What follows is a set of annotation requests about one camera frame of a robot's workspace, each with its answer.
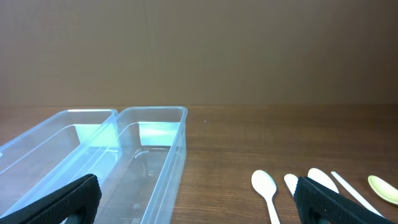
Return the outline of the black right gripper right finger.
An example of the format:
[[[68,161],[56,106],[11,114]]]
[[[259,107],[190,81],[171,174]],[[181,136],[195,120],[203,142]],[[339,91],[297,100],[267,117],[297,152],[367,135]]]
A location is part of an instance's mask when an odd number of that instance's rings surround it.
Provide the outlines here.
[[[299,177],[294,200],[302,224],[394,224],[309,177]]]

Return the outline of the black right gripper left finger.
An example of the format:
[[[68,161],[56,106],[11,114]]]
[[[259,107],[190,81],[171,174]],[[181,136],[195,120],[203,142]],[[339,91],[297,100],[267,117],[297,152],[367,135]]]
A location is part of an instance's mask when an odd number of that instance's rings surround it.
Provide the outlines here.
[[[97,176],[87,174],[1,218],[1,224],[93,224],[101,196]]]

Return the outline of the white plastic spoon large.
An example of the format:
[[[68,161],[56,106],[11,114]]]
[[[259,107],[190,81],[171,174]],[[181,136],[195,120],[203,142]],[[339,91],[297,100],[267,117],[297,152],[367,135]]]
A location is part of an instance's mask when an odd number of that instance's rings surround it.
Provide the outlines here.
[[[307,176],[315,180],[316,182],[324,185],[325,187],[329,188],[330,190],[339,193],[338,188],[335,185],[335,183],[332,181],[332,179],[320,169],[314,167],[309,169]]]

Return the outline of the short white plastic spoon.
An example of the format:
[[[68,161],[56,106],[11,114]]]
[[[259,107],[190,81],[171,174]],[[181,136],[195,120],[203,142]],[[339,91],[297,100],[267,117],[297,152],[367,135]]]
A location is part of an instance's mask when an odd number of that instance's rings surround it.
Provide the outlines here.
[[[293,174],[285,174],[284,181],[289,189],[289,192],[294,197],[294,193],[297,187],[298,177]]]

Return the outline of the thin white plastic spoon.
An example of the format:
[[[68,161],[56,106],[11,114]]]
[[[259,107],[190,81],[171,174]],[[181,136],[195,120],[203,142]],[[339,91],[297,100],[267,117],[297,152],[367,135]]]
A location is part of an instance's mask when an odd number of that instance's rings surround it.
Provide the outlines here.
[[[363,205],[369,211],[372,211],[373,213],[379,215],[380,217],[384,217],[337,172],[331,171],[331,174],[361,205]]]

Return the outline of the yellow plastic spoon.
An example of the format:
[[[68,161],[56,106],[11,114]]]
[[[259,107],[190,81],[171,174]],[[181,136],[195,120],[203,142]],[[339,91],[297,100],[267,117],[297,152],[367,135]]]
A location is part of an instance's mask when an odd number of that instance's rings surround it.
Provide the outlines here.
[[[370,175],[368,177],[368,182],[373,191],[375,191],[380,198],[391,204],[397,205],[398,192],[395,187],[375,175]]]

